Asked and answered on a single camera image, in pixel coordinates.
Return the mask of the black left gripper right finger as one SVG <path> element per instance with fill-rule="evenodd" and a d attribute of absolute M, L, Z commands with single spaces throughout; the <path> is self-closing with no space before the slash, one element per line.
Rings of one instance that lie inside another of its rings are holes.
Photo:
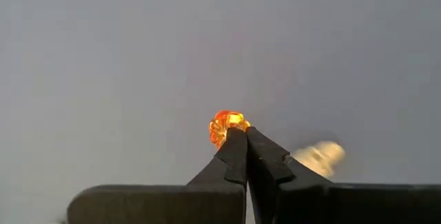
<path fill-rule="evenodd" d="M 256 128 L 246 135 L 257 223 L 440 224 L 439 185 L 333 183 Z"/>

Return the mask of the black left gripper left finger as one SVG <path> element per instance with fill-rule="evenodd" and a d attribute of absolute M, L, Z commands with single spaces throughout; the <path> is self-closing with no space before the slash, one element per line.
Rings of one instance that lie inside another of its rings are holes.
<path fill-rule="evenodd" d="M 185 185 L 98 185 L 77 194 L 69 224 L 244 223 L 247 137 L 230 129 L 213 159 Z"/>

